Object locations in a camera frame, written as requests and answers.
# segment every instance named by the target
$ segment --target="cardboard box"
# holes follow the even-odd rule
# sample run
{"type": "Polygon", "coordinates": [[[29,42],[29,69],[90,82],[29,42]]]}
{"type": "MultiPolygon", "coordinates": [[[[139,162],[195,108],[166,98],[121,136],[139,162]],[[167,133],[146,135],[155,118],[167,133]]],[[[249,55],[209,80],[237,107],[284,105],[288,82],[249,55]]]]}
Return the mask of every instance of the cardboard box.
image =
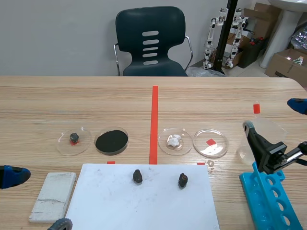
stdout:
{"type": "Polygon", "coordinates": [[[291,78],[304,88],[307,87],[307,51],[288,49],[274,54],[265,74],[270,77],[291,78]],[[304,57],[303,64],[293,63],[300,56],[304,57]]]}
{"type": "Polygon", "coordinates": [[[266,4],[256,3],[255,8],[244,9],[244,16],[256,18],[253,38],[267,38],[272,34],[272,31],[277,23],[279,14],[282,10],[266,4]]]}
{"type": "MultiPolygon", "coordinates": [[[[230,69],[230,67],[226,66],[226,60],[230,57],[230,53],[231,53],[231,48],[232,46],[227,44],[226,45],[226,49],[225,49],[225,52],[224,52],[224,56],[223,56],[223,61],[222,61],[222,66],[225,68],[225,69],[230,69]]],[[[214,53],[214,56],[210,59],[210,61],[213,63],[214,60],[215,60],[215,55],[216,55],[216,50],[213,52],[214,53]]],[[[242,56],[242,49],[239,48],[238,50],[238,53],[235,57],[235,59],[233,60],[233,64],[234,64],[234,67],[239,63],[239,60],[242,56]]]]}
{"type": "MultiPolygon", "coordinates": [[[[235,36],[236,36],[236,29],[231,28],[230,33],[228,35],[227,44],[232,46],[232,43],[234,42],[235,36]]],[[[249,44],[251,38],[252,38],[251,32],[242,31],[242,36],[241,36],[242,41],[241,41],[241,43],[238,47],[244,49],[244,47],[247,44],[249,44]]]]}

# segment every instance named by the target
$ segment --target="blue test tube rack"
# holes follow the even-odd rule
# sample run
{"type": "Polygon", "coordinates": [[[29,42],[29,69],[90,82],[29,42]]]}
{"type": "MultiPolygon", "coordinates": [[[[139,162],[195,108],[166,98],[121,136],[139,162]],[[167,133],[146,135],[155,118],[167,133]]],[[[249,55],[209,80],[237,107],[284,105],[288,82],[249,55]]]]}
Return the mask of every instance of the blue test tube rack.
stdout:
{"type": "Polygon", "coordinates": [[[282,170],[267,175],[259,172],[256,162],[254,172],[240,175],[249,210],[257,230],[302,230],[281,181],[282,170]]]}

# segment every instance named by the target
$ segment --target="white cotton ball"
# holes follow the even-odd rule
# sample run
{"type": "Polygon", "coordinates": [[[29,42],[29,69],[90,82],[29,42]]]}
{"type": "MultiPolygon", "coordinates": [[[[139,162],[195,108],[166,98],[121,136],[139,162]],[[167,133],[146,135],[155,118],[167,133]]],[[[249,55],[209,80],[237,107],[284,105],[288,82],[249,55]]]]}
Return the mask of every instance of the white cotton ball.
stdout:
{"type": "Polygon", "coordinates": [[[181,136],[180,135],[177,135],[177,134],[174,134],[173,137],[177,138],[177,140],[181,140],[181,136]]]}
{"type": "Polygon", "coordinates": [[[179,140],[177,138],[170,138],[167,144],[176,147],[179,145],[179,140]]]}

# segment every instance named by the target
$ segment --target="black pole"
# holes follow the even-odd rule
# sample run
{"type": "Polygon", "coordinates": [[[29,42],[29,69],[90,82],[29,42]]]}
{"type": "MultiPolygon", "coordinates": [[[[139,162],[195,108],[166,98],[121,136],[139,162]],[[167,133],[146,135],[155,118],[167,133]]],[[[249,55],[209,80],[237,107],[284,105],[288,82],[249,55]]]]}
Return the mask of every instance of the black pole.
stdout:
{"type": "Polygon", "coordinates": [[[217,46],[216,49],[216,56],[213,64],[213,70],[219,71],[221,73],[223,73],[222,71],[223,56],[227,45],[228,35],[232,26],[232,20],[236,12],[237,3],[238,0],[228,0],[227,4],[228,15],[226,21],[224,22],[224,25],[222,26],[219,45],[217,46]]]}

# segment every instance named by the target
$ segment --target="white sink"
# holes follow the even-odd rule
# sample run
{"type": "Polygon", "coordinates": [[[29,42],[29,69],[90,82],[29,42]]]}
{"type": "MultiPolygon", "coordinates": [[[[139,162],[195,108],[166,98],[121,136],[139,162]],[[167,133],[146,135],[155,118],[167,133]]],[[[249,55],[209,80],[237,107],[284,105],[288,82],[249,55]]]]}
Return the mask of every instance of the white sink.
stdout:
{"type": "Polygon", "coordinates": [[[269,0],[272,6],[295,12],[307,12],[307,0],[269,0]]]}
{"type": "Polygon", "coordinates": [[[275,53],[287,48],[298,20],[303,12],[307,12],[307,0],[269,0],[269,2],[283,9],[283,18],[260,63],[260,66],[265,69],[275,53]]]}

